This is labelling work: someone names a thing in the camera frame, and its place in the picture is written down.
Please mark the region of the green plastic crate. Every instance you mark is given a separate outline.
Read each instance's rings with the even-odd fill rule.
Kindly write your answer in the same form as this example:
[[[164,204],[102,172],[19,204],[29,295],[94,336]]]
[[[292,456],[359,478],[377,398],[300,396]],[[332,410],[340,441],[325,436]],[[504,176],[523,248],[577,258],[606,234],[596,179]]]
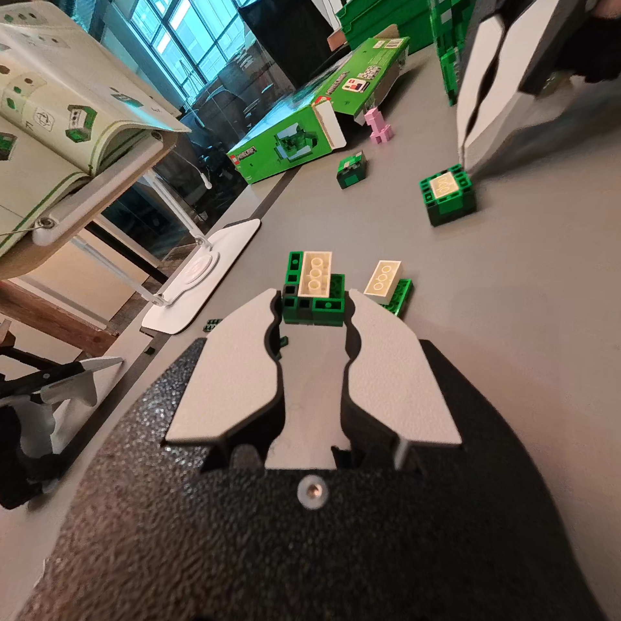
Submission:
[[[352,50],[392,25],[410,38],[409,53],[434,42],[427,1],[350,1],[336,16]]]

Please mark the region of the spare hand-held gripper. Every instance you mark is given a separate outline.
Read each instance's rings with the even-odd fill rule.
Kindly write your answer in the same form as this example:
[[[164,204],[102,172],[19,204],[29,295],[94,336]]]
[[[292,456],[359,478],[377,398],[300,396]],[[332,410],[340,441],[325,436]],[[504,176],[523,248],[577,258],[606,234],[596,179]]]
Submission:
[[[1,375],[1,507],[26,504],[64,475],[70,461],[53,451],[52,406],[71,399],[96,406],[95,372],[123,362],[102,356],[54,364],[10,381]]]

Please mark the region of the book stand with white base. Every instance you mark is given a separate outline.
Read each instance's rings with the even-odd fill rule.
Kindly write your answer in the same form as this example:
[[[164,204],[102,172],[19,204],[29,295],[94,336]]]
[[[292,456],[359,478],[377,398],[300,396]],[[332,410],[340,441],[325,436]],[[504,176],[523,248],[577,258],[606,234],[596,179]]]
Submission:
[[[46,261],[61,245],[74,246],[97,260],[103,267],[138,292],[151,306],[142,328],[168,335],[184,330],[198,315],[223,277],[260,228],[260,219],[247,219],[224,227],[205,237],[185,213],[153,166],[174,147],[177,134],[153,130],[138,141],[111,167],[94,177],[78,192],[64,198],[39,221],[42,229],[28,232],[18,244],[1,257],[1,279],[18,278]],[[133,183],[143,177],[173,214],[188,229],[197,249],[163,293],[151,294],[122,269],[85,242],[78,233],[92,223],[96,215],[110,206]]]

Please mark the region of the black monitor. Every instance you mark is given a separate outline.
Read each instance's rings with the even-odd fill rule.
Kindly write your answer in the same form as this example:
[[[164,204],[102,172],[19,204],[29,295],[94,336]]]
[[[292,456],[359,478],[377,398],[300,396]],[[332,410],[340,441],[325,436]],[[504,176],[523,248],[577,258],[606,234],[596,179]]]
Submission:
[[[312,1],[252,1],[238,12],[295,88],[335,63],[332,29]]]

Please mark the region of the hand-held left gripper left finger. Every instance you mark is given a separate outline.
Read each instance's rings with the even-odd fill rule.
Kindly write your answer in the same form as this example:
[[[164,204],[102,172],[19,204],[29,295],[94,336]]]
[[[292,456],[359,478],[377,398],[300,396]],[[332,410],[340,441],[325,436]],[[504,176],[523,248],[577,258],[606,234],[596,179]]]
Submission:
[[[252,445],[267,456],[285,423],[281,292],[267,289],[209,334],[164,444],[210,446],[229,456]]]

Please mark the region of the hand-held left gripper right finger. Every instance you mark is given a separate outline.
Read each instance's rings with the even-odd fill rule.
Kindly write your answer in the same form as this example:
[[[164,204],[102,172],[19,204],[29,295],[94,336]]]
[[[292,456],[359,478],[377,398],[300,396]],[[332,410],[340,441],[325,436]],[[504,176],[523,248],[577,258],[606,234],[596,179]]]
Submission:
[[[414,446],[456,448],[462,436],[412,329],[363,293],[345,299],[341,465],[406,467]]]

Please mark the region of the green lego assembly white brick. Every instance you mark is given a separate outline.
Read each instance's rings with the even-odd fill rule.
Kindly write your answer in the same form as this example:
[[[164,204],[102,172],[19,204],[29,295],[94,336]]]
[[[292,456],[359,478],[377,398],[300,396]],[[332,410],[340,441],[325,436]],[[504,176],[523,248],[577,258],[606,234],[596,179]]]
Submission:
[[[345,316],[345,276],[333,273],[332,253],[289,253],[282,290],[286,324],[341,327]]]

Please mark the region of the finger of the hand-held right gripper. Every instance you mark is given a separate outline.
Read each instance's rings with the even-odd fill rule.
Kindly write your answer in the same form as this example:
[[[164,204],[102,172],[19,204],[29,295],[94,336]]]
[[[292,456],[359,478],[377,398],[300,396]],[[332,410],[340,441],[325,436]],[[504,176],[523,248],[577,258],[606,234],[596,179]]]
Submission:
[[[494,86],[498,56],[506,27],[494,14],[477,28],[470,59],[463,71],[456,123],[460,163],[464,168],[483,168],[501,143],[507,121],[506,98]]]
[[[501,98],[508,100],[507,121],[504,131],[499,135],[501,143],[493,152],[487,167],[494,155],[503,148],[504,144],[519,130],[549,122],[557,118],[569,105],[572,97],[571,75],[555,71],[546,81],[542,93],[532,96],[519,91],[519,83],[524,72],[523,61],[526,60],[527,43],[533,42],[533,35],[526,35],[522,26],[525,25],[527,15],[519,19],[520,1],[477,1],[471,15],[470,24],[462,57],[463,71],[470,59],[474,38],[478,25],[494,14],[502,16],[506,27],[506,34],[499,51],[497,77],[494,86],[499,90]],[[475,178],[483,168],[463,169]]]

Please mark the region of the opened green lego box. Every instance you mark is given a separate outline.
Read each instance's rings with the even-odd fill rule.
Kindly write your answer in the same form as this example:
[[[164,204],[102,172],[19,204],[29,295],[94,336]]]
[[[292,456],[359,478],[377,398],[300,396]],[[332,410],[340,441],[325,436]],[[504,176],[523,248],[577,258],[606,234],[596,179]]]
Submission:
[[[327,101],[335,113],[364,124],[364,115],[381,104],[403,70],[409,43],[410,37],[399,36],[395,25],[366,39],[336,64],[317,89],[312,105]]]

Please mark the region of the pink lego pig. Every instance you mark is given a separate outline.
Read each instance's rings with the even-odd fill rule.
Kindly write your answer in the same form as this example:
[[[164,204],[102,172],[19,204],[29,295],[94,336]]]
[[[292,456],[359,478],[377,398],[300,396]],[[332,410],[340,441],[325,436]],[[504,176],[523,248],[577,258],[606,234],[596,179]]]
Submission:
[[[371,108],[364,114],[366,124],[371,128],[370,139],[374,144],[389,142],[394,133],[390,124],[386,123],[381,111],[377,107]]]

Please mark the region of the open lego instruction booklet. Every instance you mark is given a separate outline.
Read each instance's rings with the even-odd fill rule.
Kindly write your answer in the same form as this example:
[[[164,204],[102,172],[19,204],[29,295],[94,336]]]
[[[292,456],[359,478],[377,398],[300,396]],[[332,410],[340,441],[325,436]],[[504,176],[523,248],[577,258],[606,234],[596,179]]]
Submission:
[[[179,112],[48,1],[1,6],[1,254]]]

